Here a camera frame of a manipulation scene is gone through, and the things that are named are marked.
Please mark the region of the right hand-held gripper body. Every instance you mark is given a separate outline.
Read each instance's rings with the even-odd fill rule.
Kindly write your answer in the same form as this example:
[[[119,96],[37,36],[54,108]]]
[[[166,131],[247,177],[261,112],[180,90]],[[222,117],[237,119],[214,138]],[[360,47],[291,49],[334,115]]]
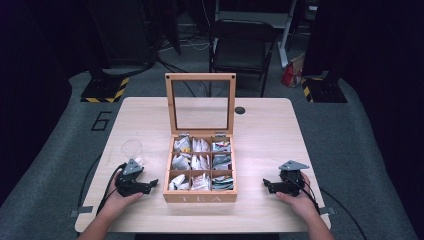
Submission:
[[[294,160],[283,163],[279,167],[281,181],[277,183],[275,190],[291,196],[297,196],[305,186],[301,171],[308,168],[308,165]]]

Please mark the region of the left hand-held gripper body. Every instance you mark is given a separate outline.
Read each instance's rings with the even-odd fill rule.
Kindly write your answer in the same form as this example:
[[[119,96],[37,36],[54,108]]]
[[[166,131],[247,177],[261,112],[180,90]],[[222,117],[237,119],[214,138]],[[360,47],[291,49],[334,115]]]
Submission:
[[[123,170],[115,180],[115,187],[121,196],[127,197],[135,193],[142,193],[140,190],[143,186],[141,182],[137,181],[137,178],[143,170],[144,168],[132,159],[123,164]]]

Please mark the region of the person's left hand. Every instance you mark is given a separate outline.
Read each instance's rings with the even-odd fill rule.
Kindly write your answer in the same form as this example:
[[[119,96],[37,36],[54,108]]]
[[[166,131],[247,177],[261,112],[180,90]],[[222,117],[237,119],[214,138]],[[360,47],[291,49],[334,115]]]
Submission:
[[[108,187],[108,192],[106,194],[106,200],[100,215],[106,216],[110,219],[118,218],[130,205],[137,202],[142,198],[142,193],[132,194],[127,197],[121,196],[115,187],[115,180],[117,175],[112,179],[110,186]]]

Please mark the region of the person's right hand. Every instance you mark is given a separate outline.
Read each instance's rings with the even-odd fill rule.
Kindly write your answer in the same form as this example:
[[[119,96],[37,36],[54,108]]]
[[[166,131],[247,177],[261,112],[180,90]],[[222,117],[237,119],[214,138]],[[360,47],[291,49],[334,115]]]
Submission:
[[[301,173],[301,175],[303,177],[305,187],[300,191],[298,196],[294,197],[282,192],[277,192],[276,197],[288,204],[306,224],[318,222],[321,217],[315,207],[314,201],[312,200],[312,195],[309,189],[310,181],[304,173]]]

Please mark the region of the clear glass cup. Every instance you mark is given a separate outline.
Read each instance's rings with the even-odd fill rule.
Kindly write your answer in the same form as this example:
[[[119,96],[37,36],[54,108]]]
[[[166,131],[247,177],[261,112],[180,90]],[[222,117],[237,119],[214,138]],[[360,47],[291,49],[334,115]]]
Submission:
[[[134,160],[140,166],[144,165],[142,144],[137,139],[130,139],[121,146],[121,153],[128,159]]]

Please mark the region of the wooden tea box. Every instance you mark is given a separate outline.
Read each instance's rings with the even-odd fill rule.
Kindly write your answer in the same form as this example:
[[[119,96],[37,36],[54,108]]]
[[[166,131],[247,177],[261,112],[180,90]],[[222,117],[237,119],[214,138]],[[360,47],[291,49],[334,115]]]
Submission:
[[[171,144],[163,196],[168,203],[225,203],[237,199],[234,156],[234,73],[167,73],[165,75],[171,126]],[[174,139],[178,137],[225,136],[231,141],[235,187],[225,191],[168,189]]]

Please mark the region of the assorted tea bag packets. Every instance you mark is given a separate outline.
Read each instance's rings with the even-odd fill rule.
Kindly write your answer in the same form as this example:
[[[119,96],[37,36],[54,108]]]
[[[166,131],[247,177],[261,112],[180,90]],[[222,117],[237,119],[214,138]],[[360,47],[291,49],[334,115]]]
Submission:
[[[235,187],[231,141],[225,136],[174,139],[168,189],[225,191]]]

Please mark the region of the striped black stand base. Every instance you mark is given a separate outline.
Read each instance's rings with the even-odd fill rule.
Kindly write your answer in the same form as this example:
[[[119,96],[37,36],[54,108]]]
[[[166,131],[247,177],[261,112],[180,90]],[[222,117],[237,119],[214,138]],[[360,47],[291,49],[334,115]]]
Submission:
[[[90,103],[118,102],[128,82],[128,78],[107,80],[105,83],[91,80],[81,94],[80,101]]]
[[[325,78],[304,77],[301,80],[304,95],[312,103],[346,103],[347,99],[337,83]]]

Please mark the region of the red bag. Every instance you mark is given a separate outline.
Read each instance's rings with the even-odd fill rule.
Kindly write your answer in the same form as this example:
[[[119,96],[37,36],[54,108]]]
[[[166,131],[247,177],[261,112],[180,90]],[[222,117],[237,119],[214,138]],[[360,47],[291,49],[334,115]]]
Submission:
[[[281,82],[287,87],[296,87],[301,80],[305,54],[291,59],[285,66]]]

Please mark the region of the dark curtain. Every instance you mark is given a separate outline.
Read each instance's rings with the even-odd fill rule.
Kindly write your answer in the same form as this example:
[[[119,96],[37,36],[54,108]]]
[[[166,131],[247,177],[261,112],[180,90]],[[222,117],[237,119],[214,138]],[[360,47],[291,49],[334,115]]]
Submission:
[[[55,128],[95,39],[84,0],[0,0],[0,205]]]
[[[324,71],[356,91],[424,238],[424,0],[320,0],[304,72]]]

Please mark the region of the black folding chair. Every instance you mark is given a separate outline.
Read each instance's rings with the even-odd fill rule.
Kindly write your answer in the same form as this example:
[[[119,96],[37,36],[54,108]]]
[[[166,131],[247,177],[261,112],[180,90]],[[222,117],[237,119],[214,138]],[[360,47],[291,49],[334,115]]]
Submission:
[[[263,97],[277,36],[278,31],[266,22],[216,20],[209,30],[209,71],[255,74],[260,86],[238,88],[259,91]]]

